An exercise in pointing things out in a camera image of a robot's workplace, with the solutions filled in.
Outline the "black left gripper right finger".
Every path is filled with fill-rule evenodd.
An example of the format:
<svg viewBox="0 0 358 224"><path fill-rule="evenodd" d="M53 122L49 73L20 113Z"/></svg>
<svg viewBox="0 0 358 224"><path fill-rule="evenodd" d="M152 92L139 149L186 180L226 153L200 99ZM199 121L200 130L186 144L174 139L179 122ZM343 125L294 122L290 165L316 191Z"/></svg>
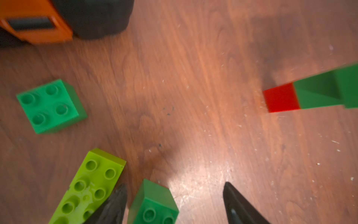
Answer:
<svg viewBox="0 0 358 224"><path fill-rule="evenodd" d="M223 200L229 224L270 224L230 182L225 182Z"/></svg>

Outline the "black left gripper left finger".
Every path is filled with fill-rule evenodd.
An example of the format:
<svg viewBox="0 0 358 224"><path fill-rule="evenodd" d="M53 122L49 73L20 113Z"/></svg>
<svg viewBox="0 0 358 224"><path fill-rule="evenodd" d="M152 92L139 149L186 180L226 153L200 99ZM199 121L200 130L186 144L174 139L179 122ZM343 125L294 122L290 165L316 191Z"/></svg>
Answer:
<svg viewBox="0 0 358 224"><path fill-rule="evenodd" d="M127 186L120 184L84 224L122 224L127 199Z"/></svg>

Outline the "lime green long lego brick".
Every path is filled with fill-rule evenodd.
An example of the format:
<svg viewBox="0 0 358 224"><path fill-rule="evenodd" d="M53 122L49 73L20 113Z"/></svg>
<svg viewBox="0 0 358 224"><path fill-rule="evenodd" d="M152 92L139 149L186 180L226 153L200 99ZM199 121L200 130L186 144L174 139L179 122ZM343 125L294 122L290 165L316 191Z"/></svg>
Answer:
<svg viewBox="0 0 358 224"><path fill-rule="evenodd" d="M99 148L89 151L50 224L83 224L110 196L126 161Z"/></svg>

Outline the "red lego brick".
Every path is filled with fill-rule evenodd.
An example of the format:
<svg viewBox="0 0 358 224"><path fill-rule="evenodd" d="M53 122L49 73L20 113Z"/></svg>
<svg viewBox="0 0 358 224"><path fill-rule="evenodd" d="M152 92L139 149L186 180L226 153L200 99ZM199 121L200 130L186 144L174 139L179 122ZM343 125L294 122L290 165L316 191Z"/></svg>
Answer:
<svg viewBox="0 0 358 224"><path fill-rule="evenodd" d="M263 91L269 113L300 110L293 82Z"/></svg>

